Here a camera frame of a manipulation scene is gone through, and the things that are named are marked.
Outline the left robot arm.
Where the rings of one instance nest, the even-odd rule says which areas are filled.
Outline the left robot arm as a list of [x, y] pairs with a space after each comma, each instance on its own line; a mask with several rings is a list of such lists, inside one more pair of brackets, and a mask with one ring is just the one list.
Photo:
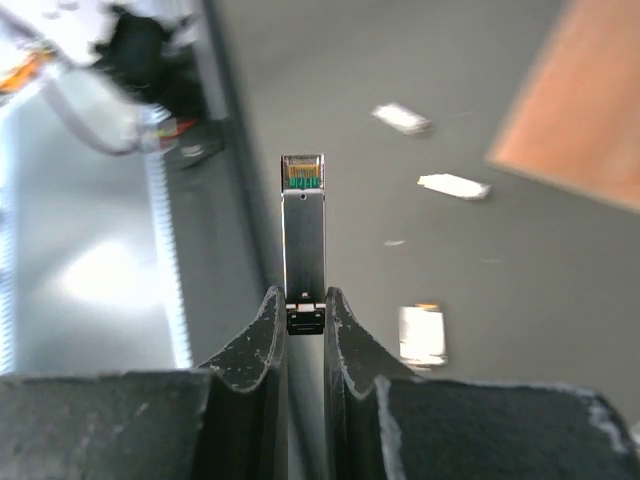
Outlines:
[[[42, 31], [4, 6], [1, 6], [1, 18], [43, 44], [45, 48], [41, 52], [52, 53], [75, 70], [84, 68], [102, 74], [134, 102], [166, 110], [177, 122], [176, 133], [161, 134], [159, 127], [152, 133], [160, 147], [163, 142], [177, 142], [174, 150], [183, 163], [186, 162], [186, 166], [179, 169], [190, 168], [223, 151], [224, 121], [209, 119], [202, 83], [195, 70], [193, 48], [185, 46], [176, 53], [169, 52], [174, 37], [193, 22], [193, 17], [185, 16], [178, 23], [166, 25], [153, 17], [138, 15], [123, 4], [109, 3], [106, 8], [115, 23], [106, 42], [92, 44], [98, 58], [86, 68], [81, 68], [58, 43], [48, 40]], [[41, 92], [49, 106], [87, 147], [112, 157], [144, 150], [141, 127], [136, 127], [133, 142], [122, 148], [109, 145], [74, 113], [54, 80], [43, 82]]]

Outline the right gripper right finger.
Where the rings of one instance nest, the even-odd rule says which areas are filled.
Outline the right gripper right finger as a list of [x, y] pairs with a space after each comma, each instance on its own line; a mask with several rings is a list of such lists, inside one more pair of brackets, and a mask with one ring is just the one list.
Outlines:
[[626, 424], [566, 384], [427, 379], [383, 347], [330, 288], [325, 428], [332, 479], [635, 479]]

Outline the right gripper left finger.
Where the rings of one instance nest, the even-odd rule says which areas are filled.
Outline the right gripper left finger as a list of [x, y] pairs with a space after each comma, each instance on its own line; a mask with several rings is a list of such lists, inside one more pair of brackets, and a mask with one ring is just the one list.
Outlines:
[[286, 314], [256, 318], [196, 369], [1, 381], [5, 479], [284, 479]]

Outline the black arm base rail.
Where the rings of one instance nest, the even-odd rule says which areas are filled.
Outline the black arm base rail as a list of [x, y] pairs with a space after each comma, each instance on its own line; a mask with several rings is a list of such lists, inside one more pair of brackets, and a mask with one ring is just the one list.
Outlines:
[[201, 364], [254, 320], [280, 281], [265, 182], [220, 1], [192, 1], [193, 46], [220, 152], [168, 172], [193, 361]]

